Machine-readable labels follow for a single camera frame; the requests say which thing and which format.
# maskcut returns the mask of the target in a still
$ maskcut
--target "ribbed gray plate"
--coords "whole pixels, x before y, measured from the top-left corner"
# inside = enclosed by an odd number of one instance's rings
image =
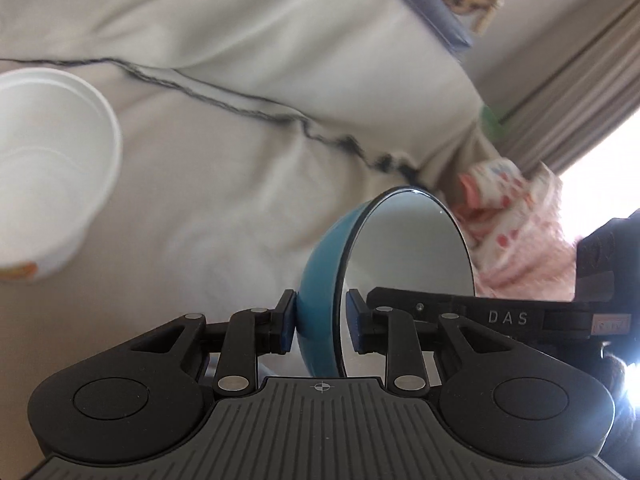
[[[325,383],[329,388],[318,387]],[[33,480],[597,480],[619,479],[596,458],[526,468],[454,440],[426,402],[386,393],[375,379],[269,378],[259,393],[222,400],[191,440],[128,466],[51,458]]]

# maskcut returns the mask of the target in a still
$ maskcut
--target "beige curtain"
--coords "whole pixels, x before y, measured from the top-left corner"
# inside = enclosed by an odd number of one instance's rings
[[[507,135],[497,148],[525,174],[540,160],[559,173],[638,108],[640,0],[633,0],[502,119]]]

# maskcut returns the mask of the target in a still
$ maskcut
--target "white plastic bucket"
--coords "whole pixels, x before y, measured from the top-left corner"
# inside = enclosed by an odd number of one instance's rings
[[[89,83],[50,68],[0,75],[0,280],[63,267],[120,171],[113,109]]]

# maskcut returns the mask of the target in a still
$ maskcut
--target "beige fabric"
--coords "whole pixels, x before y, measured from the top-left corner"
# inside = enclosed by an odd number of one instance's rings
[[[402,184],[305,139],[295,123],[244,118],[108,64],[72,72],[116,110],[124,164],[66,269],[33,285],[0,284],[2,480],[41,458],[26,418],[41,380],[187,312],[215,322],[273,306],[298,288],[335,220]],[[270,358],[277,373],[305,374],[297,350]]]
[[[568,168],[640,107],[640,0],[505,120],[498,150],[527,174]]]
[[[401,0],[0,0],[0,57],[176,69],[294,108],[311,135],[353,137],[370,164],[391,154],[420,168],[481,108]]]

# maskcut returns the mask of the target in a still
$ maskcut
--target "pink polka dot cloth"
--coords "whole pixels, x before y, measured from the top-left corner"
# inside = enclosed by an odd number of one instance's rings
[[[531,180],[506,158],[459,175],[465,201],[452,211],[474,265],[476,294],[570,301],[575,245],[559,222],[562,182],[544,164]]]

